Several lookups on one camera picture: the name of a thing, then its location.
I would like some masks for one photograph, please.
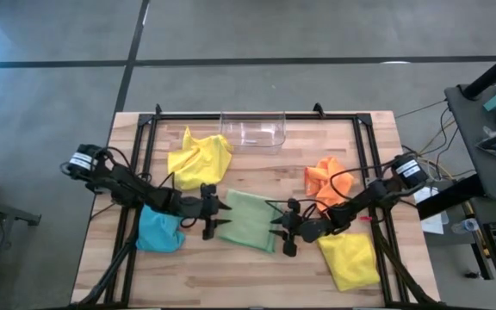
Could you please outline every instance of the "wooden table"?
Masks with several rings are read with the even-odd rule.
[[[402,153],[394,114],[390,111],[371,114],[383,163]],[[128,157],[131,156],[138,115],[116,115],[110,135],[109,145],[121,149]],[[153,184],[166,177],[167,153],[181,148],[185,126],[190,127],[196,138],[219,132],[218,121],[159,121],[152,153]],[[365,137],[366,134],[363,140],[368,162],[372,163]],[[144,160],[143,155],[141,150],[140,163]],[[218,194],[224,199],[227,189],[237,189],[276,199],[304,198],[304,168],[316,165],[325,156],[335,156],[346,168],[359,167],[349,121],[288,121],[287,140],[280,153],[233,155],[225,178],[218,184]],[[350,195],[363,189],[361,174],[354,173],[353,176],[356,181]],[[186,193],[199,194],[196,191]],[[93,212],[108,205],[109,197],[101,195],[96,198]],[[109,266],[119,214],[119,207],[111,208],[91,221],[72,301],[85,297]],[[361,215],[367,215],[367,212],[363,211]],[[425,292],[439,300],[417,210],[400,204],[393,209],[393,217],[403,263]],[[316,243],[307,244],[299,239],[298,255],[286,257],[278,237],[276,253],[269,254],[218,238],[203,241],[202,227],[203,222],[199,221],[184,230],[187,238],[183,248],[175,253],[138,251],[130,307],[383,306],[379,284],[340,293]],[[370,234],[369,223],[354,220],[348,233]],[[397,296],[394,271],[389,263],[387,265],[390,286]],[[121,292],[120,273],[118,278],[116,289]]]

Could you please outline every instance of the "towel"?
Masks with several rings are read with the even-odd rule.
[[[307,167],[305,173],[306,195],[316,195],[315,199],[325,203],[328,206],[339,204],[345,199],[338,195],[330,185],[330,177],[345,168],[332,156],[321,159],[317,166]],[[347,195],[353,184],[353,176],[349,173],[343,173],[332,179],[336,189]],[[317,203],[320,211],[325,211],[326,206]]]
[[[378,283],[375,250],[365,233],[340,233],[317,239],[340,291]]]
[[[220,218],[232,222],[220,226],[216,231],[217,235],[239,245],[274,253],[275,235],[269,230],[275,227],[270,222],[277,218],[279,213],[267,205],[266,200],[271,199],[229,189],[226,204],[232,210],[220,212]]]
[[[152,211],[145,205],[139,219],[139,237],[135,245],[142,251],[173,252],[185,241],[179,232],[181,218]]]
[[[168,173],[175,172],[175,186],[182,190],[197,189],[203,183],[216,184],[225,175],[232,150],[223,135],[195,139],[187,127],[183,148],[168,153]]]

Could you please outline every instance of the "floor tile line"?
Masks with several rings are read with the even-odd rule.
[[[124,106],[126,105],[127,90],[129,89],[129,84],[131,83],[133,68],[135,65],[135,60],[137,58],[137,52],[139,51],[143,28],[145,27],[145,19],[148,12],[149,4],[150,0],[143,0],[143,2],[141,3],[139,16],[137,17],[137,24],[135,25],[135,31],[133,33],[133,39],[131,41],[131,47],[129,48],[126,68],[124,69],[124,75],[121,79],[120,90],[118,90],[118,97],[116,98],[116,105],[114,107],[115,114],[117,112],[123,111]]]
[[[84,67],[173,67],[212,65],[364,65],[384,63],[468,63],[496,62],[496,55],[486,56],[387,56],[387,57],[299,57],[245,59],[127,59],[64,61],[0,61],[0,69],[14,68],[84,68]]]

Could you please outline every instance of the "orange cloth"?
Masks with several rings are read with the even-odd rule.
[[[316,195],[316,200],[322,201],[328,206],[344,202],[345,199],[336,194],[330,185],[330,177],[344,170],[345,168],[332,156],[321,159],[314,168],[307,167],[305,173],[306,195]],[[334,177],[332,181],[334,187],[342,195],[347,195],[353,184],[353,176],[350,173],[343,173]],[[326,206],[321,203],[317,203],[317,208],[320,211],[326,210]]]

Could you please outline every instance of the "gray floor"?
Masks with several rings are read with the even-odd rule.
[[[0,0],[0,61],[126,59],[140,0]],[[496,55],[496,0],[152,0],[138,59]],[[136,68],[124,110],[391,109],[443,99],[491,63]],[[0,201],[43,214],[0,259],[0,309],[70,300],[93,200],[59,164],[105,144],[123,68],[0,69]],[[445,105],[399,119],[420,148]],[[471,168],[456,138],[442,155]],[[443,301],[496,309],[469,246],[430,247]]]

